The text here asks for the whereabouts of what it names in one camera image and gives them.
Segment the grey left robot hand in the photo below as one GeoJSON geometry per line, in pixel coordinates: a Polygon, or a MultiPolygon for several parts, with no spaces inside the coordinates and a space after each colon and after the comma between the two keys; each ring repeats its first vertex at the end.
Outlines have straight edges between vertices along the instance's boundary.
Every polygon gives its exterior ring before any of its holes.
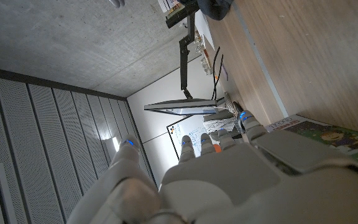
{"type": "Polygon", "coordinates": [[[139,142],[127,136],[68,222],[358,223],[358,161],[289,131],[268,132],[250,111],[238,122],[248,141],[221,129],[221,152],[203,134],[195,156],[184,136],[160,186],[138,167],[139,142]]]}

